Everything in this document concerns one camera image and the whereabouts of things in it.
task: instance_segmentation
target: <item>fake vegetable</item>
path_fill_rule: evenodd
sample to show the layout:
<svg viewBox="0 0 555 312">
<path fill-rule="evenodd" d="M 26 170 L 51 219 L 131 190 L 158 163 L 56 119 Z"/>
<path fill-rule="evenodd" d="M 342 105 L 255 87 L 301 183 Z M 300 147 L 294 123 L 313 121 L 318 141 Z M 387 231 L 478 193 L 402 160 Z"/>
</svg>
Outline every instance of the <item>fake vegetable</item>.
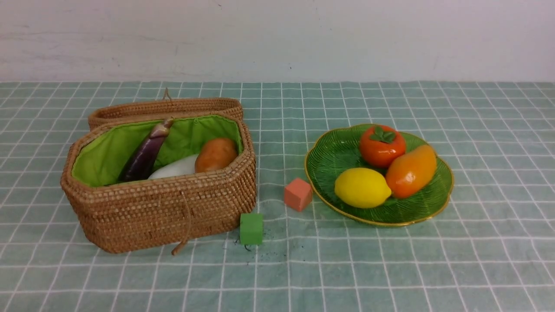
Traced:
<svg viewBox="0 0 555 312">
<path fill-rule="evenodd" d="M 198 154 L 194 154 L 169 165 L 163 166 L 151 174 L 148 179 L 160 179 L 167 177 L 175 177 L 177 175 L 186 175 L 195 173 L 195 162 Z"/>
<path fill-rule="evenodd" d="M 169 135 L 174 118 L 170 117 L 155 125 L 132 156 L 127 160 L 119 175 L 121 182 L 145 180 L 150 176 L 158 152 Z"/>
<path fill-rule="evenodd" d="M 195 162 L 195 172 L 224 169 L 237 158 L 235 142 L 228 138 L 216 138 L 206 142 Z"/>
<path fill-rule="evenodd" d="M 383 204 L 391 195 L 385 178 L 368 168 L 351 168 L 335 180 L 335 194 L 353 207 L 369 209 Z"/>
<path fill-rule="evenodd" d="M 405 153 L 406 143 L 395 129 L 386 125 L 376 125 L 360 137 L 359 151 L 369 165 L 387 168 L 395 158 Z"/>
<path fill-rule="evenodd" d="M 396 158 L 385 175 L 395 198 L 407 198 L 433 178 L 437 169 L 436 153 L 430 145 L 421 145 Z"/>
</svg>

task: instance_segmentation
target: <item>yellow lemon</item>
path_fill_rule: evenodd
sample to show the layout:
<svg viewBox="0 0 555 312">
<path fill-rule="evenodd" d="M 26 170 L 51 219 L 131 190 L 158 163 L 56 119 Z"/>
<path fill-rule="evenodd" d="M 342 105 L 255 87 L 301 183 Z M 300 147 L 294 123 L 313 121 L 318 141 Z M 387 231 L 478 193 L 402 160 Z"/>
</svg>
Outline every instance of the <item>yellow lemon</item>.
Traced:
<svg viewBox="0 0 555 312">
<path fill-rule="evenodd" d="M 335 194 L 353 207 L 367 209 L 383 204 L 391 189 L 379 172 L 368 168 L 351 168 L 335 180 Z"/>
</svg>

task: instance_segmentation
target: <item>foam block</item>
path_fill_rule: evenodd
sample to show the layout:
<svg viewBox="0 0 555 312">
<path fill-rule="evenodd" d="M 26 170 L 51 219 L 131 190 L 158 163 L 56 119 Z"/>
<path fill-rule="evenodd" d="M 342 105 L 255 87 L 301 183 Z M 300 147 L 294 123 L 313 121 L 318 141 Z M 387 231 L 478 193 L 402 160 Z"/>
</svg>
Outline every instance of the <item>foam block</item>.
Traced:
<svg viewBox="0 0 555 312">
<path fill-rule="evenodd" d="M 264 222 L 259 213 L 242 213 L 239 228 L 241 245 L 262 244 L 262 230 Z"/>
<path fill-rule="evenodd" d="M 301 212 L 312 201 L 312 187 L 306 181 L 296 178 L 285 187 L 284 202 Z"/>
</svg>

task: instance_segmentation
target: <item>woven rattan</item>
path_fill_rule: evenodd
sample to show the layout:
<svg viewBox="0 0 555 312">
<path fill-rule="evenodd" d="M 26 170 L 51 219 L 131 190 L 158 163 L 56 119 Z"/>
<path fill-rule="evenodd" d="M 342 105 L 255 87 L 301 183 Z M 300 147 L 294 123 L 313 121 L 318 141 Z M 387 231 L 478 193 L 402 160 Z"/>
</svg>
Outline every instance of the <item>woven rattan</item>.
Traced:
<svg viewBox="0 0 555 312">
<path fill-rule="evenodd" d="M 210 173 L 181 175 L 107 187 L 89 187 L 72 177 L 83 147 L 116 125 L 158 116 L 130 116 L 95 127 L 69 149 L 60 184 L 85 236 L 109 253 L 123 253 L 228 232 L 239 226 L 241 213 L 256 203 L 256 159 L 245 123 L 222 112 L 175 113 L 175 118 L 215 114 L 236 122 L 243 152 L 226 168 Z"/>
<path fill-rule="evenodd" d="M 102 124 L 116 121 L 132 122 L 137 116 L 148 116 L 150 120 L 163 119 L 176 113 L 224 113 L 243 119 L 243 108 L 237 99 L 232 98 L 178 98 L 172 99 L 167 92 L 162 100 L 152 102 L 127 103 L 104 107 L 89 115 L 89 128 L 92 130 Z"/>
</svg>

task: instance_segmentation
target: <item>purple eggplant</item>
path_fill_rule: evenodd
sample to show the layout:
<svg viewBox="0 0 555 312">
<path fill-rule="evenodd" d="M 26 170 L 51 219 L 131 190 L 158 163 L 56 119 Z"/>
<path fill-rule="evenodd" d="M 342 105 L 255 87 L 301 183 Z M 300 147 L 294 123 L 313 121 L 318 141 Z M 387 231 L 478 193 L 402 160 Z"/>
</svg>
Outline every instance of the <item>purple eggplant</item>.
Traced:
<svg viewBox="0 0 555 312">
<path fill-rule="evenodd" d="M 168 137 L 173 123 L 174 118 L 170 117 L 154 126 L 149 135 L 144 138 L 133 155 L 127 160 L 119 175 L 120 182 L 148 179 L 152 173 L 158 152 Z"/>
</svg>

